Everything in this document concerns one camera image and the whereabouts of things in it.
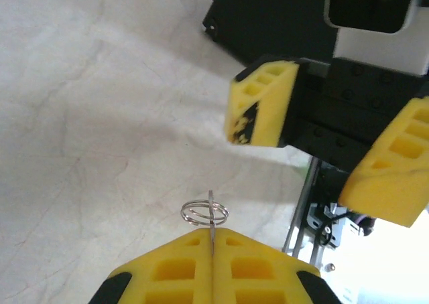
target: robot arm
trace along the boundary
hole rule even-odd
[[[351,173],[342,205],[411,226],[429,202],[429,8],[420,1],[326,0],[325,20],[339,28],[331,65],[268,57],[248,67],[231,85],[228,140],[293,145]]]

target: metal rod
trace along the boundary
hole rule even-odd
[[[213,208],[213,191],[208,191],[208,212],[210,214],[210,239],[212,256],[215,254],[215,209]]]
[[[324,247],[321,247],[316,240],[313,243],[313,250],[311,252],[310,264],[320,268],[322,264],[322,256],[323,256]]]
[[[286,236],[286,240],[284,242],[282,252],[286,253],[289,249],[290,242],[292,240],[292,234],[294,233],[295,227],[299,228],[298,237],[296,239],[295,247],[294,247],[294,253],[296,252],[295,249],[298,247],[298,252],[301,248],[302,239],[304,237],[304,229],[302,228],[302,222],[305,220],[304,215],[306,213],[306,208],[308,207],[308,202],[310,198],[310,190],[313,185],[314,179],[317,176],[317,170],[319,166],[319,159],[316,157],[311,158],[310,167],[308,168],[307,176],[304,182],[304,185],[302,186],[300,199],[298,200],[298,203],[296,204],[295,212],[292,217],[292,221],[290,223],[288,235]]]

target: white panel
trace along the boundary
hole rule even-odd
[[[424,75],[429,66],[429,8],[418,8],[408,28],[396,34],[340,28],[334,57]]]

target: black cable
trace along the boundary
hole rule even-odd
[[[332,240],[332,223],[336,222],[337,220],[343,219],[351,215],[352,212],[345,212],[344,214],[332,217],[331,219],[325,221],[319,229],[316,231],[316,236],[314,237],[314,242],[319,244],[320,246],[326,246],[329,244],[329,242]],[[322,235],[324,232],[324,229],[330,225],[330,233],[328,234],[328,238],[326,238],[325,242],[322,242]]]

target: white marble surface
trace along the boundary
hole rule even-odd
[[[0,303],[87,303],[208,189],[282,245],[307,156],[225,142],[242,67],[201,32],[209,5],[0,0]]]

